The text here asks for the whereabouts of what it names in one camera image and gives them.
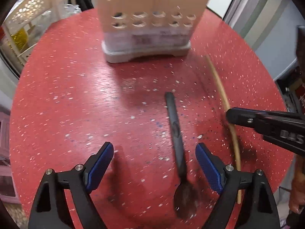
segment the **screw head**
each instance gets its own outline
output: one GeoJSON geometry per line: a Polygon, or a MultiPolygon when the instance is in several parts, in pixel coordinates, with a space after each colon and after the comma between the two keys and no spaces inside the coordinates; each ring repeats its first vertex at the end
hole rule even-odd
{"type": "Polygon", "coordinates": [[[262,176],[264,174],[264,171],[262,171],[261,169],[258,169],[256,170],[256,173],[259,175],[259,176],[262,176]]]}
{"type": "Polygon", "coordinates": [[[52,169],[47,169],[47,170],[45,171],[45,173],[46,173],[47,175],[50,175],[52,172],[53,172],[52,169]]]}
{"type": "Polygon", "coordinates": [[[226,170],[227,170],[227,171],[233,171],[233,170],[234,170],[234,167],[233,167],[232,165],[228,164],[228,165],[226,166],[226,170]]]}
{"type": "Polygon", "coordinates": [[[83,169],[83,165],[82,164],[78,164],[75,166],[76,170],[82,170],[83,169]]]}

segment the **hand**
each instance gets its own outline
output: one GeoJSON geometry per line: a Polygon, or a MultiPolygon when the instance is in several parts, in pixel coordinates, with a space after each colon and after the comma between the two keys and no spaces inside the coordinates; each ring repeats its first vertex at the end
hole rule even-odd
{"type": "Polygon", "coordinates": [[[303,174],[303,166],[304,158],[297,155],[289,200],[289,209],[295,213],[299,213],[300,205],[305,205],[305,175],[303,174]]]}

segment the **round table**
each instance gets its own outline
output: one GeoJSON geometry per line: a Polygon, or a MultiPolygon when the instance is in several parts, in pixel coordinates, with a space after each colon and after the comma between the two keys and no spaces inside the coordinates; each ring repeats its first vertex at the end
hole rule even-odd
{"type": "MultiPolygon", "coordinates": [[[[195,146],[204,142],[225,164],[234,162],[222,101],[204,55],[211,55],[232,107],[285,110],[278,89],[245,41],[208,10],[184,57],[109,64],[102,39],[95,9],[61,20],[40,39],[22,72],[10,120],[10,154],[26,214],[46,169],[70,170],[109,141],[114,158],[91,194],[109,229],[201,228],[218,195],[197,163],[195,146]],[[188,179],[200,193],[197,216],[187,222],[173,210],[179,179],[166,91],[176,97],[188,179]]],[[[242,170],[263,169],[275,191],[293,154],[264,142],[250,128],[236,128],[242,170]]],[[[75,226],[81,228],[66,194],[75,226]]],[[[236,205],[228,228],[239,209],[236,205]]]]}

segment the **floor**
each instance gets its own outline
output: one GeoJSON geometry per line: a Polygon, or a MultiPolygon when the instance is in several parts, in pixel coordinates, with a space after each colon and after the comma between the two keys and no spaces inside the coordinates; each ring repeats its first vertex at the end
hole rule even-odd
{"type": "Polygon", "coordinates": [[[27,229],[28,218],[21,207],[21,204],[3,203],[10,216],[20,229],[27,229]]]}

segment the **wooden dowel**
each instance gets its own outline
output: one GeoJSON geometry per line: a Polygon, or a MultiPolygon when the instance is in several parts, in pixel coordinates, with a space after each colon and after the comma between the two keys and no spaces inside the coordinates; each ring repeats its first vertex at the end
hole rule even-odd
{"type": "MultiPolygon", "coordinates": [[[[215,69],[210,57],[208,55],[206,55],[205,58],[209,64],[211,72],[214,76],[215,84],[217,86],[218,92],[220,93],[220,97],[222,99],[222,103],[223,103],[225,112],[227,112],[230,109],[230,103],[229,103],[228,97],[226,95],[224,86],[222,85],[222,81],[221,81],[221,79],[217,73],[217,70],[215,69]]],[[[237,134],[235,131],[235,126],[233,124],[229,123],[229,130],[230,130],[230,133],[232,136],[236,169],[241,171],[240,151],[239,151],[238,139],[237,139],[237,134]]],[[[241,193],[241,190],[239,190],[238,195],[237,195],[237,203],[241,204],[241,202],[242,202],[242,193],[241,193]]]]}

